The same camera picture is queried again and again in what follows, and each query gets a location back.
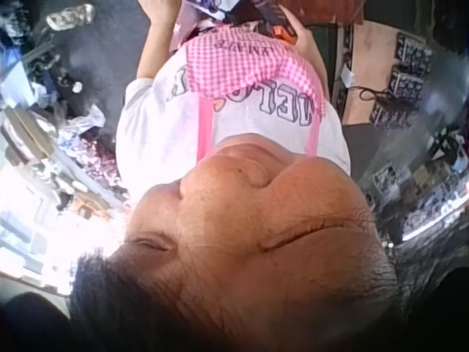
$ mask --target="pink checkered fabric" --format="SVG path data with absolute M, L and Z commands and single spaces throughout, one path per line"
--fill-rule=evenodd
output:
M 222 26 L 185 44 L 189 90 L 209 99 L 272 78 L 286 78 L 314 102 L 314 118 L 324 115 L 325 98 L 319 76 L 295 49 L 281 40 Z

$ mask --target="pink apron strap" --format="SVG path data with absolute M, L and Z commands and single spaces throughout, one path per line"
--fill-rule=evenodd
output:
M 197 162 L 202 160 L 212 147 L 213 102 L 199 96 L 199 140 L 197 142 Z
M 306 145 L 306 155 L 317 156 L 317 147 L 320 142 L 320 121 L 313 119 L 309 128 L 308 144 Z

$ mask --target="nose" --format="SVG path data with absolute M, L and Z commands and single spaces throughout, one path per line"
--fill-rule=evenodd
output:
M 202 160 L 181 181 L 182 198 L 192 191 L 223 191 L 228 188 L 264 188 L 274 175 L 260 161 L 245 155 L 218 153 Z

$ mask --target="closed eye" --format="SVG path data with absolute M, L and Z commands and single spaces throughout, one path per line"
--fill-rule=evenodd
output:
M 315 232 L 319 232 L 326 229 L 343 228 L 349 230 L 360 229 L 359 226 L 353 224 L 351 221 L 344 221 L 342 219 L 324 220 L 318 222 L 314 221 L 314 224 L 299 224 L 296 227 L 288 229 L 286 232 L 272 235 L 267 240 L 258 243 L 258 247 L 261 253 L 268 253 L 285 247 L 293 242 L 300 240 L 308 235 L 312 235 Z
M 166 235 L 156 232 L 140 232 L 129 236 L 126 244 L 143 247 L 160 252 L 167 252 L 174 248 L 174 242 Z

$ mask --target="plastic bag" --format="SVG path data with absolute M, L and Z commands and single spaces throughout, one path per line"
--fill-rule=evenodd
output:
M 77 117 L 76 119 L 67 121 L 67 124 L 59 129 L 58 145 L 61 146 L 67 142 L 71 142 L 82 133 L 93 127 L 104 127 L 106 118 L 103 112 L 95 105 L 89 110 L 88 116 Z

